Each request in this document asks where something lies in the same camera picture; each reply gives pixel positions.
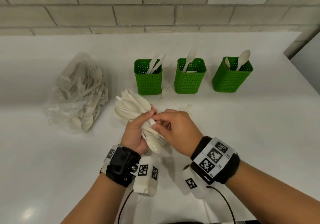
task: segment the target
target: clear plastic bag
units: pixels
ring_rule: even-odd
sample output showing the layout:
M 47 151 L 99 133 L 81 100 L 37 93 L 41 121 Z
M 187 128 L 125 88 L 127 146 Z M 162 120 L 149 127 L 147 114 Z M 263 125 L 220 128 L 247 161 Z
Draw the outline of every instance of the clear plastic bag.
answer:
M 49 122 L 72 133 L 91 128 L 108 102 L 107 72 L 78 53 L 56 79 L 45 105 Z

